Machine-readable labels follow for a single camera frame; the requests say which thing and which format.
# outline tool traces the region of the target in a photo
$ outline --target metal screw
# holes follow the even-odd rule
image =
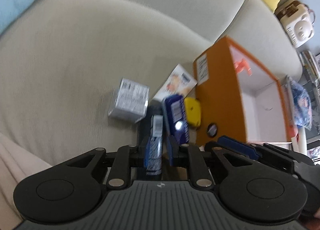
[[[113,179],[109,180],[108,183],[112,187],[120,187],[124,184],[124,180],[122,180],[120,178],[113,178]]]
[[[196,181],[196,184],[200,187],[210,187],[212,185],[212,181],[207,178],[201,178]]]

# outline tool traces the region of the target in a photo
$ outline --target beige sofa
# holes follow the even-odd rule
[[[301,76],[295,49],[261,0],[38,0],[0,37],[0,132],[54,165],[136,143],[107,117],[121,77],[152,97],[181,63],[228,35],[278,78]]]

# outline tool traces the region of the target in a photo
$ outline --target barcode label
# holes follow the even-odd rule
[[[202,55],[197,59],[197,80],[198,85],[201,85],[209,79],[207,54]]]
[[[154,115],[152,124],[152,137],[162,137],[163,116]]]
[[[131,91],[134,91],[135,86],[136,86],[135,84],[127,82],[127,81],[123,81],[123,83],[122,83],[122,88],[123,89],[128,89],[128,90],[131,90]]]
[[[171,111],[174,123],[182,119],[180,100],[171,104]]]
[[[183,83],[189,83],[190,82],[190,78],[186,75],[186,74],[184,74],[184,73],[182,73],[182,75],[181,75],[181,78],[182,78],[182,82]]]

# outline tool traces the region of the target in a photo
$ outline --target open orange box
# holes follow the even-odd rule
[[[236,62],[250,66],[237,72]],[[197,145],[226,135],[241,142],[291,142],[289,120],[278,79],[253,55],[224,37],[193,63],[196,98],[201,103]],[[217,125],[211,138],[208,126]]]

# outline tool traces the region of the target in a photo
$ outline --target gray ribbed panel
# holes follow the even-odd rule
[[[187,181],[135,181],[120,191],[110,192],[92,214],[58,226],[23,222],[17,230],[300,230],[297,222],[279,226],[257,226],[228,214],[211,192],[193,189]]]

